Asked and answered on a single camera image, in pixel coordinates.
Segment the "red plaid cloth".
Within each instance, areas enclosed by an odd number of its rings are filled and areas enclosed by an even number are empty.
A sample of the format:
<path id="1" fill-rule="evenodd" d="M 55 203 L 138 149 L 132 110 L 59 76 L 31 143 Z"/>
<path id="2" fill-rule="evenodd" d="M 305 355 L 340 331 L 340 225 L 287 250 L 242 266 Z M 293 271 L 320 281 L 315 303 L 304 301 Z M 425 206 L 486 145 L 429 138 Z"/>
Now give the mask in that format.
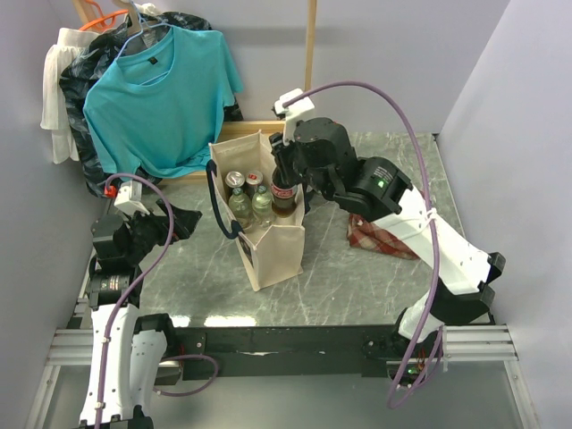
<path id="1" fill-rule="evenodd" d="M 361 248 L 401 259 L 418 259 L 418 255 L 401 240 L 375 224 L 367 222 L 357 214 L 349 215 L 347 240 L 353 248 Z"/>

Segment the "green cap clear bottle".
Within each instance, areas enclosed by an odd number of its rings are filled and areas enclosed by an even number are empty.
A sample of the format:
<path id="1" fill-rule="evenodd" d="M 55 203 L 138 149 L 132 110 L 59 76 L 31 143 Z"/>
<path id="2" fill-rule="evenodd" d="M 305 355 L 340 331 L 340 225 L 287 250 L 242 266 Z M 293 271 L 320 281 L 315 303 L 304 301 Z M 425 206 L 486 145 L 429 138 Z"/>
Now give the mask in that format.
<path id="1" fill-rule="evenodd" d="M 252 210 L 257 224 L 261 228 L 268 228 L 274 223 L 273 195 L 263 184 L 257 187 L 252 198 Z"/>
<path id="2" fill-rule="evenodd" d="M 250 198 L 242 188 L 232 189 L 228 205 L 241 228 L 250 228 L 254 220 L 253 209 Z"/>

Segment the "dark floral patterned shirt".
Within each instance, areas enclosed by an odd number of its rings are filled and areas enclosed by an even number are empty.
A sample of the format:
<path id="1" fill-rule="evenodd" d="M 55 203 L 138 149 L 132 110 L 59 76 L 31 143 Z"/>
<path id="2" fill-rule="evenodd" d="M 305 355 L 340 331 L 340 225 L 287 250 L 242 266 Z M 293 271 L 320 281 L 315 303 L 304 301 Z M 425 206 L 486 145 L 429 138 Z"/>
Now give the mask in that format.
<path id="1" fill-rule="evenodd" d="M 189 30 L 211 30 L 210 22 L 196 15 L 181 12 L 165 12 L 157 16 L 141 13 L 145 21 L 162 21 L 173 26 Z M 60 74 L 59 86 L 65 99 L 66 112 L 71 134 L 78 150 L 81 168 L 88 191 L 97 198 L 104 198 L 104 182 L 109 174 L 105 173 L 99 161 L 97 151 L 90 136 L 88 123 L 83 113 L 89 90 L 103 76 L 119 54 L 120 48 L 128 38 L 131 26 L 128 19 L 116 29 L 98 35 L 94 41 L 83 48 Z M 236 101 L 223 109 L 226 122 L 244 120 Z"/>

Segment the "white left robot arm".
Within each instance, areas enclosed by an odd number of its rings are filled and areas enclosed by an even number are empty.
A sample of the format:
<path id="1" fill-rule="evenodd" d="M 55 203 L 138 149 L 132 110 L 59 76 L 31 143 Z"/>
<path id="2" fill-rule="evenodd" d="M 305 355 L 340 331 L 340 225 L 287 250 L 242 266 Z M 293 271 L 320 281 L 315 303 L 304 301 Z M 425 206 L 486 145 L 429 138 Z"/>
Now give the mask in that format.
<path id="1" fill-rule="evenodd" d="M 161 359 L 179 347 L 167 314 L 143 316 L 141 261 L 157 245 L 188 239 L 201 212 L 157 202 L 162 214 L 107 214 L 91 226 L 96 254 L 87 287 L 93 347 L 81 428 L 149 428 L 150 394 Z"/>

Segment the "red tab drink can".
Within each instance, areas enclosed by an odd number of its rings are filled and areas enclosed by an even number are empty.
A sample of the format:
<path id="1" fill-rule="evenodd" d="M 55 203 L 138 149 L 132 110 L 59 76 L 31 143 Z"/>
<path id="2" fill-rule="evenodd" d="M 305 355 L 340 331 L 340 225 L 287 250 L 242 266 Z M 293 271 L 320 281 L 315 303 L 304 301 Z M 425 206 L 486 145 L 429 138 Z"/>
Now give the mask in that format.
<path id="1" fill-rule="evenodd" d="M 251 170 L 245 176 L 246 193 L 252 198 L 260 185 L 264 184 L 264 176 L 258 170 Z"/>

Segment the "white hanging garment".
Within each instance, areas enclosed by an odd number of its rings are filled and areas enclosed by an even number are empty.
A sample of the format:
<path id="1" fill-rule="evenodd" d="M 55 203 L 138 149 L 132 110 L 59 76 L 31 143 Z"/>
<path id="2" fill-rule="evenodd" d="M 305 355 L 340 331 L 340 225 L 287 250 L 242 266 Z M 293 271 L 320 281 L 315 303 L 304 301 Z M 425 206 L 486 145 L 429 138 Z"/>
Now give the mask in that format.
<path id="1" fill-rule="evenodd" d="M 52 134 L 55 164 L 61 164 L 68 159 L 80 161 L 68 122 L 65 99 L 59 86 L 60 74 L 83 48 L 88 47 L 90 42 L 105 32 L 61 28 L 56 44 L 51 46 L 46 54 L 43 75 L 43 113 L 40 127 Z"/>

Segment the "silver top drink can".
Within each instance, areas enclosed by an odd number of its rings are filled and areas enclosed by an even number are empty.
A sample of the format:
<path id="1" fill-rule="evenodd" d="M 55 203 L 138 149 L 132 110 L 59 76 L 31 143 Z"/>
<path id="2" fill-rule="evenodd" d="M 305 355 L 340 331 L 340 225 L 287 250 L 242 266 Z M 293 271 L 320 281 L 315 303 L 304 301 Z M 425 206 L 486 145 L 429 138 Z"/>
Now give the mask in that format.
<path id="1" fill-rule="evenodd" d="M 245 176 L 238 171 L 230 171 L 224 178 L 224 184 L 231 195 L 235 189 L 242 189 L 245 184 Z"/>

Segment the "orange plastic hanger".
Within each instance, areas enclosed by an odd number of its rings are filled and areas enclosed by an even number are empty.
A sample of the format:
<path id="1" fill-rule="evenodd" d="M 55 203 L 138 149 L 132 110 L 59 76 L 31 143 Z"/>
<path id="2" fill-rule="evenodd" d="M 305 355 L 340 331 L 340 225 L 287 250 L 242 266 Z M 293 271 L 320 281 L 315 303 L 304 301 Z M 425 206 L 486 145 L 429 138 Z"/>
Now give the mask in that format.
<path id="1" fill-rule="evenodd" d="M 73 1 L 73 4 L 82 23 L 80 31 L 105 32 L 114 28 L 119 19 L 129 13 L 127 9 L 105 13 L 100 4 L 93 0 Z"/>

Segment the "aluminium rail profile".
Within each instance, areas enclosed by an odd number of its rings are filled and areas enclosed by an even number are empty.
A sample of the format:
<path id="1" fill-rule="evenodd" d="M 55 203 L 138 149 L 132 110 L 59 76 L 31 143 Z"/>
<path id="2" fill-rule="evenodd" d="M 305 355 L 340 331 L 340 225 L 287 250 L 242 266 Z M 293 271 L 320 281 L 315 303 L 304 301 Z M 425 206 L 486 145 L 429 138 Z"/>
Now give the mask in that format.
<path id="1" fill-rule="evenodd" d="M 505 324 L 445 327 L 443 354 L 450 362 L 518 361 L 514 342 Z"/>

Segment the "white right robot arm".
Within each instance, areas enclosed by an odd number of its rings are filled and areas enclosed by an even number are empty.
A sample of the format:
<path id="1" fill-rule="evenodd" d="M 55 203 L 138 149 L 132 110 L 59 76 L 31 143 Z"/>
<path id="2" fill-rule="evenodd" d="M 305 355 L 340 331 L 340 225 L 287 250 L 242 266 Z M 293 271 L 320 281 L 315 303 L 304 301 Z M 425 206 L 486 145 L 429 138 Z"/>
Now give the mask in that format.
<path id="1" fill-rule="evenodd" d="M 269 138 L 284 184 L 307 184 L 340 209 L 389 232 L 438 273 L 432 286 L 404 310 L 391 335 L 394 350 L 411 356 L 445 325 L 464 325 L 489 312 L 492 282 L 506 264 L 499 252 L 469 243 L 425 204 L 426 193 L 392 161 L 359 157 L 339 123 L 320 117 L 300 121 L 292 139 Z"/>

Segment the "turquoise t-shirt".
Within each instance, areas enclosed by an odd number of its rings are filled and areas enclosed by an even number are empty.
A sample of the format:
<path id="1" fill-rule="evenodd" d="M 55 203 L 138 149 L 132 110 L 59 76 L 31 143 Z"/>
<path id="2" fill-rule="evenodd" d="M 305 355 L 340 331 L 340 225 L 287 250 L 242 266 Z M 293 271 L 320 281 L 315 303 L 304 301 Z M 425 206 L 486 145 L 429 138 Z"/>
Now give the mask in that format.
<path id="1" fill-rule="evenodd" d="M 104 172 L 178 178 L 205 168 L 242 90 L 222 32 L 171 27 L 149 49 L 116 58 L 83 113 Z"/>

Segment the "beige canvas tote bag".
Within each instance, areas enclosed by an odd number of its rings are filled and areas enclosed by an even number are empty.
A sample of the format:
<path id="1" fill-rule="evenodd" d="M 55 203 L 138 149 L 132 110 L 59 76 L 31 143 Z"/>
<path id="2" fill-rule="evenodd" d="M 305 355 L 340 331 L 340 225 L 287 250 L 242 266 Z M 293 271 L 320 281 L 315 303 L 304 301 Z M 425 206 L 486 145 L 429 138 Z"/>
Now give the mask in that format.
<path id="1" fill-rule="evenodd" d="M 253 290 L 258 291 L 302 273 L 305 247 L 303 189 L 298 188 L 292 214 L 277 217 L 266 228 L 254 224 L 242 230 L 228 206 L 224 179 L 228 172 L 247 173 L 257 170 L 263 183 L 269 185 L 275 162 L 268 137 L 257 132 L 245 137 L 209 145 L 211 160 L 206 177 L 214 217 L 226 238 L 233 240 Z"/>

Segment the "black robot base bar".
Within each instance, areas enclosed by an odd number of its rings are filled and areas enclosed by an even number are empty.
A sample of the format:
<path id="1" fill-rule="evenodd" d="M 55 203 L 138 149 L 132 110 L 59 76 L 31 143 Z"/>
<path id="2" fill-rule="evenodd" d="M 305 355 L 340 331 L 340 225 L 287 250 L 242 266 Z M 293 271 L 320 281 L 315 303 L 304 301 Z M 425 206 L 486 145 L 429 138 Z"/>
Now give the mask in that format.
<path id="1" fill-rule="evenodd" d="M 213 376 L 393 377 L 408 347 L 408 340 L 390 324 L 171 327 L 145 316 L 137 321 L 135 331 L 164 333 L 164 357 L 185 357 L 178 364 L 183 381 Z"/>

